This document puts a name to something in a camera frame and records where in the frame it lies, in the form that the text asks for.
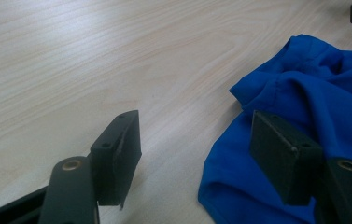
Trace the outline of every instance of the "light wood grain surface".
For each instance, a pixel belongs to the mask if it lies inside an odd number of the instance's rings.
[[[204,160],[241,112],[228,89],[292,35],[352,49],[345,0],[0,1],[0,206],[140,112],[143,157],[102,223],[212,223]]]

